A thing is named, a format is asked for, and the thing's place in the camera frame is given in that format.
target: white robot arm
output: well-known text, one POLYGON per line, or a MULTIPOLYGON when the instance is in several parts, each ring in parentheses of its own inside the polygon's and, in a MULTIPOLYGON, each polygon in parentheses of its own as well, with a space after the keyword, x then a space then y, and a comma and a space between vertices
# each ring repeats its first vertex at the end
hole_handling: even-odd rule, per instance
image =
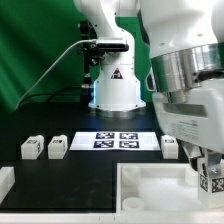
POLYGON ((123 7, 119 0, 74 0, 76 7, 94 27, 98 40, 96 48, 105 50, 100 62, 100 75, 94 83, 94 99, 90 109, 103 116, 128 117, 145 107, 140 99, 140 82, 134 74, 135 42, 133 36, 118 27, 115 17, 136 14, 138 1, 123 7), (126 52, 113 52, 115 45, 128 46, 126 52))
POLYGON ((223 0, 140 0, 158 92, 153 103, 163 132, 198 159, 199 199, 224 205, 223 0))

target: small white cube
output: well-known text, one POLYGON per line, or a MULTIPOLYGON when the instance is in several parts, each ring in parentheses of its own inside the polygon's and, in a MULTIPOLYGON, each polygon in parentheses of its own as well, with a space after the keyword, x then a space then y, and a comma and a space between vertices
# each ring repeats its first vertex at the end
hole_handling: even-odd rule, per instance
POLYGON ((0 204, 15 183, 13 167, 2 167, 0 170, 0 204))
POLYGON ((49 159, 63 159, 68 149, 67 136, 55 136, 48 145, 49 159))
POLYGON ((31 136, 21 146, 22 159, 37 159, 43 149, 44 137, 31 136))
POLYGON ((169 135, 162 136, 161 148, 164 159, 178 159, 179 146, 176 138, 169 135))

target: black table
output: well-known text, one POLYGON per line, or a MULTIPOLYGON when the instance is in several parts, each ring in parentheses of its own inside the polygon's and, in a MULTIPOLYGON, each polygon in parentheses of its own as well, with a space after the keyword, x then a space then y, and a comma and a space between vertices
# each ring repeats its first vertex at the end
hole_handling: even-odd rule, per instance
POLYGON ((13 166, 16 183, 0 205, 0 212, 116 211, 117 163, 187 162, 163 160, 160 151, 67 151, 63 160, 49 160, 47 145, 53 136, 77 131, 154 131, 158 126, 152 104, 146 113, 129 119, 91 115, 79 103, 33 103, 13 112, 0 124, 0 168, 13 166), (43 135, 45 149, 37 160, 22 160, 20 146, 29 136, 43 135))

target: metal cylinder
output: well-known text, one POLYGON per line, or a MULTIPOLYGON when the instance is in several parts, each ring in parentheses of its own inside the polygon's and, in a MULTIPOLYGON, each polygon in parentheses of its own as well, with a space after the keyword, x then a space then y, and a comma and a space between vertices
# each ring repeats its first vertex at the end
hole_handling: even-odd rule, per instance
POLYGON ((156 88, 171 103, 186 101, 185 91, 200 86, 200 71, 221 68, 217 44, 205 45, 151 59, 156 88))

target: green backdrop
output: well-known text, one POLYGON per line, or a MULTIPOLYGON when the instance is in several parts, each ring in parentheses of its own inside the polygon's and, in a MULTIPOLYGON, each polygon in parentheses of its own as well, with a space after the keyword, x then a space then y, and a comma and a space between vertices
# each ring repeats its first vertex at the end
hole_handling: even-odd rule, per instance
MULTIPOLYGON (((81 39, 80 20, 86 18, 76 10, 73 0, 0 1, 0 120, 14 110, 20 97, 57 57, 81 39)), ((149 49, 142 41, 138 20, 117 18, 117 23, 136 39, 135 73, 143 82, 150 67, 149 49)), ((98 69, 91 69, 91 73, 96 78, 98 69)), ((80 85, 82 76, 82 56, 73 50, 31 94, 80 85)), ((145 87, 143 99, 151 101, 151 93, 145 87)))

